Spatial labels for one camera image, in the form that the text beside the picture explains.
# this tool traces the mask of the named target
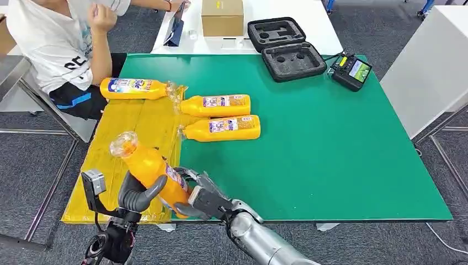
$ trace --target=cardboard box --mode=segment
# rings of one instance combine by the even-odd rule
[[[7,18],[0,14],[0,54],[9,53],[16,46],[16,42],[7,29]]]
[[[204,36],[242,36],[242,0],[203,0],[201,23]]]

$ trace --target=control screen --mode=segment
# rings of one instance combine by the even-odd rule
[[[368,64],[363,61],[356,60],[348,74],[359,82],[364,83],[369,72],[370,66]]]

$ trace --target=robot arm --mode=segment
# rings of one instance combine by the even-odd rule
[[[197,182],[188,204],[176,207],[187,216],[217,218],[226,225],[227,236],[259,265],[319,265],[307,259],[273,230],[262,225],[263,219],[248,204],[229,200],[206,173],[197,174],[186,168],[175,168],[184,178]],[[105,191],[104,176],[98,171],[82,172],[83,185],[90,210],[112,216],[92,238],[83,265],[98,265],[102,258],[130,265],[135,234],[142,212],[164,187],[166,176],[159,177],[148,190],[127,174],[119,192],[119,208],[109,211],[99,200]]]
[[[209,189],[196,186],[189,204],[222,220],[231,241],[259,265],[319,265],[263,226],[263,219],[248,204],[226,199],[216,186]]]

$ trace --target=black pants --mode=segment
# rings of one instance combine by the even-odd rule
[[[110,54],[112,57],[112,77],[119,77],[127,54]],[[67,82],[49,93],[60,111],[83,119],[99,120],[107,100],[101,95],[98,86],[91,85],[83,91]]]

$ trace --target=human arm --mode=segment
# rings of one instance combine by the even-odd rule
[[[168,12],[175,12],[177,9],[179,9],[180,5],[185,2],[186,7],[188,7],[187,3],[190,3],[190,1],[187,0],[172,0],[172,1],[166,1],[166,0],[131,0],[130,4],[133,4],[135,6],[139,7],[146,7],[146,8],[152,8],[152,9],[159,9],[159,10],[164,10]]]
[[[98,86],[103,79],[112,75],[112,58],[110,57],[107,32],[114,27],[117,15],[109,7],[93,4],[88,11],[88,21],[93,40],[93,57],[90,66],[93,79],[91,83]]]

